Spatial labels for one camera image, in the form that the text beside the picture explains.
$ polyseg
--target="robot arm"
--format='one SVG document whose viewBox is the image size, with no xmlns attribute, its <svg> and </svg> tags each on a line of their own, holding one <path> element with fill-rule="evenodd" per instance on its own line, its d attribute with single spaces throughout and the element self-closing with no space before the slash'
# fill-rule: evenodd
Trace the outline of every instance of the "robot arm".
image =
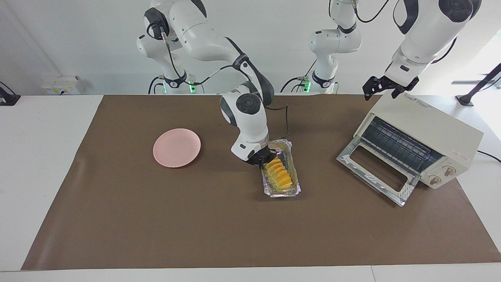
<svg viewBox="0 0 501 282">
<path fill-rule="evenodd" d="M 248 79 L 224 94 L 220 102 L 224 118 L 240 129 L 231 151 L 252 165 L 270 162 L 275 154 L 268 148 L 265 106 L 275 94 L 271 83 L 235 42 L 210 27 L 201 0 L 153 0 L 152 6 L 145 14 L 145 24 L 156 40 L 169 46 L 179 42 L 189 56 L 200 61 L 227 61 Z M 170 47 L 165 51 L 172 55 Z"/>
<path fill-rule="evenodd" d="M 310 49 L 318 59 L 309 77 L 312 92 L 332 93 L 338 69 L 334 55 L 355 52 L 362 44 L 351 0 L 334 0 L 330 13 L 338 28 L 317 31 L 310 37 Z"/>
<path fill-rule="evenodd" d="M 161 79 L 164 81 L 164 87 L 167 89 L 169 94 L 185 94 L 194 92 L 195 86 L 188 85 L 184 83 L 184 80 L 194 82 L 195 77 L 188 74 L 180 64 L 178 56 L 172 54 L 172 61 L 169 58 L 169 54 L 165 48 L 165 44 L 162 41 L 158 41 L 146 35 L 141 35 L 136 41 L 137 49 L 139 52 L 147 57 L 158 62 L 160 68 L 162 69 L 163 77 Z M 173 49 L 180 48 L 180 43 L 172 44 Z M 183 70 L 181 78 L 179 78 L 174 70 Z"/>
<path fill-rule="evenodd" d="M 405 40 L 384 76 L 373 76 L 363 86 L 365 99 L 386 89 L 395 89 L 393 98 L 412 90 L 417 76 L 457 37 L 480 4 L 481 0 L 399 0 L 393 18 Z"/>
</svg>

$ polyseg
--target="aluminum foil tray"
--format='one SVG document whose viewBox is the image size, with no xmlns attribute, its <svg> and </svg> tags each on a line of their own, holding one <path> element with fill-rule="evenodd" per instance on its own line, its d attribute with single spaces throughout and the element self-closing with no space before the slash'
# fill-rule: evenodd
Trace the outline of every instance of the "aluminum foil tray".
<svg viewBox="0 0 501 282">
<path fill-rule="evenodd" d="M 263 185 L 265 188 L 265 194 L 272 198 L 280 197 L 295 197 L 301 193 L 301 187 L 299 186 L 298 174 L 296 173 L 296 168 L 294 167 L 294 162 L 292 160 L 292 143 L 287 139 L 280 139 L 275 141 L 270 141 L 269 147 L 271 150 L 277 151 L 277 157 L 282 161 L 285 168 L 289 172 L 292 178 L 292 185 L 289 189 L 279 191 L 273 187 L 273 185 L 268 181 L 268 173 L 266 169 L 261 170 L 263 176 Z"/>
</svg>

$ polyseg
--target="electrical outlet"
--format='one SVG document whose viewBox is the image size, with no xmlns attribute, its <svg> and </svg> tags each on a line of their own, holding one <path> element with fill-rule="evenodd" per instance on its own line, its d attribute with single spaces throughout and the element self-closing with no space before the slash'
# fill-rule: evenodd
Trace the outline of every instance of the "electrical outlet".
<svg viewBox="0 0 501 282">
<path fill-rule="evenodd" d="M 80 95 L 85 87 L 76 76 L 48 78 L 42 84 L 45 93 L 49 95 Z"/>
</svg>

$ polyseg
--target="robot cable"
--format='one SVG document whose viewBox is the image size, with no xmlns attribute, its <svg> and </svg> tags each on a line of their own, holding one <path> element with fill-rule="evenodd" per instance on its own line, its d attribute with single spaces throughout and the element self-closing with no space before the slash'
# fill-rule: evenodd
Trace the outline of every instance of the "robot cable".
<svg viewBox="0 0 501 282">
<path fill-rule="evenodd" d="M 440 59 L 434 60 L 433 62 L 431 62 L 431 64 L 436 64 L 436 63 L 440 62 L 441 60 L 443 60 L 443 58 L 447 57 L 447 55 L 449 55 L 450 51 L 454 47 L 454 44 L 456 44 L 456 40 L 457 40 L 457 37 L 454 38 L 454 40 L 452 41 L 452 44 L 450 45 L 449 50 L 447 50 L 447 52 L 445 52 L 445 54 L 442 57 L 440 57 Z"/>
<path fill-rule="evenodd" d="M 384 8 L 386 7 L 386 4 L 388 4 L 388 2 L 390 2 L 390 0 L 386 0 L 386 2 L 383 4 L 383 7 L 381 7 L 381 9 L 379 10 L 379 12 L 377 12 L 377 14 L 370 20 L 368 21 L 364 21 L 363 19 L 361 19 L 359 16 L 358 16 L 358 9 L 357 9 L 357 0 L 353 0 L 352 3 L 353 3 L 353 9 L 355 10 L 355 15 L 357 16 L 358 20 L 363 22 L 363 23 L 370 23 L 371 21 L 375 20 L 379 14 L 384 10 Z"/>
<path fill-rule="evenodd" d="M 146 28 L 146 34 L 149 35 L 149 37 L 151 38 L 154 38 L 156 39 L 154 36 L 151 36 L 150 34 L 150 29 L 154 27 L 154 25 L 159 25 L 157 22 L 152 22 L 148 25 L 148 27 Z M 222 68 L 219 68 L 218 70 L 216 70 L 215 72 L 213 72 L 211 75 L 209 75 L 207 78 L 205 78 L 204 80 L 202 80 L 201 82 L 193 82 L 193 83 L 190 83 L 188 81 L 186 81 L 186 78 L 183 78 L 179 72 L 177 71 L 176 69 L 176 66 L 174 65 L 174 59 L 172 58 L 172 52 L 170 50 L 170 45 L 169 45 L 169 41 L 168 41 L 168 38 L 167 38 L 167 34 L 165 33 L 165 30 L 163 28 L 163 26 L 160 26 L 160 31 L 162 33 L 162 39 L 165 43 L 165 45 L 167 46 L 167 50 L 169 52 L 169 58 L 170 58 L 170 63 L 172 64 L 172 68 L 174 69 L 174 72 L 177 74 L 178 78 L 180 78 L 182 80 L 183 83 L 186 83 L 190 86 L 198 86 L 198 85 L 202 85 L 203 83 L 205 83 L 207 80 L 209 80 L 212 76 L 214 76 L 216 73 L 220 72 L 221 70 L 225 69 L 225 68 L 230 68 L 232 67 L 232 65 L 227 65 L 227 66 L 224 66 Z"/>
</svg>

